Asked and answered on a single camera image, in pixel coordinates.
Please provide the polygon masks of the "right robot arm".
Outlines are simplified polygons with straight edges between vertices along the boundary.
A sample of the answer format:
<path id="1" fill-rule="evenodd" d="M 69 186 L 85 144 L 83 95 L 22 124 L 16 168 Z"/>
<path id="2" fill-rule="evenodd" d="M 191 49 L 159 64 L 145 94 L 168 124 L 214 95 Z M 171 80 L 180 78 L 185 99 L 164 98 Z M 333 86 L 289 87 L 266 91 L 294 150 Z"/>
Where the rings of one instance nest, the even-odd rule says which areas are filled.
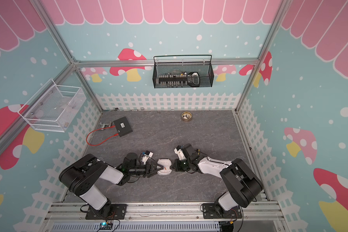
<path id="1" fill-rule="evenodd" d="M 190 144 L 177 146 L 174 152 L 178 158 L 172 164 L 172 170 L 207 174 L 222 179 L 227 191 L 214 202 L 215 211 L 219 216 L 236 207 L 248 207 L 264 189 L 260 179 L 242 159 L 236 158 L 233 161 L 212 159 Z"/>

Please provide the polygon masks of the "white alarm device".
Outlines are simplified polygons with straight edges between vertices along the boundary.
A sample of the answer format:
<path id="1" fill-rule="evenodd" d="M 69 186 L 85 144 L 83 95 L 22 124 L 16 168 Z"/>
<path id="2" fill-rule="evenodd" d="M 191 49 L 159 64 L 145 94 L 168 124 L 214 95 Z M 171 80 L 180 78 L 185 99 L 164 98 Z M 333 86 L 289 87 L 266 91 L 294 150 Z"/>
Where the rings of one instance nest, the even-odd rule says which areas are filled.
<path id="1" fill-rule="evenodd" d="M 157 174 L 160 176 L 168 176 L 172 170 L 171 170 L 171 165 L 172 162 L 170 159 L 159 159 L 157 164 L 159 166 L 162 166 L 162 169 L 160 169 Z"/>

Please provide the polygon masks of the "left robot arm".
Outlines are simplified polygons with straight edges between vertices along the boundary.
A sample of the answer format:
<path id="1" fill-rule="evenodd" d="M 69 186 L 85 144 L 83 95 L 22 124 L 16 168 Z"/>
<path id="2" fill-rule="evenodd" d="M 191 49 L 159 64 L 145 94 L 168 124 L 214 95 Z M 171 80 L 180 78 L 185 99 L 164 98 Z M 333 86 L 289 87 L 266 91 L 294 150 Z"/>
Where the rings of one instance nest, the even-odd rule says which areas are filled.
<path id="1" fill-rule="evenodd" d="M 122 186 L 128 183 L 131 177 L 149 177 L 156 170 L 157 165 L 153 160 L 143 163 L 135 153 L 127 154 L 118 167 L 113 167 L 96 156 L 88 154 L 65 168 L 59 175 L 59 181 L 70 192 L 85 201 L 95 214 L 106 217 L 113 213 L 114 207 L 96 187 L 95 183 L 98 179 Z"/>

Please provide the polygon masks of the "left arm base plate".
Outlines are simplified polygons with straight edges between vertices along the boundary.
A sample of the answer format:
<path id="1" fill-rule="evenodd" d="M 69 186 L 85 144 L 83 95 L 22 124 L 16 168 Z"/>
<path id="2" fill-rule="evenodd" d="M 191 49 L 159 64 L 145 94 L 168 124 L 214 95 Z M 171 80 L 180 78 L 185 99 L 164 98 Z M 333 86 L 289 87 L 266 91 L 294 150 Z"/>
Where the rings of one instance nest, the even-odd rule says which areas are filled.
<path id="1" fill-rule="evenodd" d="M 100 210 L 96 210 L 89 206 L 87 210 L 86 220 L 113 220 L 124 219 L 127 212 L 127 204 L 106 204 Z"/>

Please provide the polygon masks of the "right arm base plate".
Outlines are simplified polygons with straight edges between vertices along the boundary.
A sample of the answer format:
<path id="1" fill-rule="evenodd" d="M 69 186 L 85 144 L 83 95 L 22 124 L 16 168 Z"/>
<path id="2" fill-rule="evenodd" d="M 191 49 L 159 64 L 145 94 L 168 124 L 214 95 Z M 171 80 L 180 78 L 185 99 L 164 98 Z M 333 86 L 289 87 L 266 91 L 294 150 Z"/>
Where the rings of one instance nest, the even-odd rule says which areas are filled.
<path id="1" fill-rule="evenodd" d="M 233 207 L 230 210 L 224 210 L 215 203 L 203 203 L 200 206 L 204 219 L 241 219 L 242 213 L 240 206 Z"/>

